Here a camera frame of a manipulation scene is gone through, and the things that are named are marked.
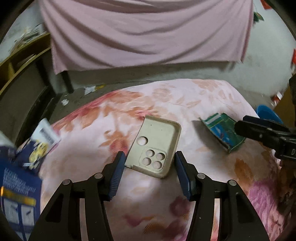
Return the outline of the person right hand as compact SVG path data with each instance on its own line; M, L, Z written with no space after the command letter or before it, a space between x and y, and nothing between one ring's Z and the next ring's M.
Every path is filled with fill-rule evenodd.
M295 204L295 161L280 160L277 194L278 210L286 216Z

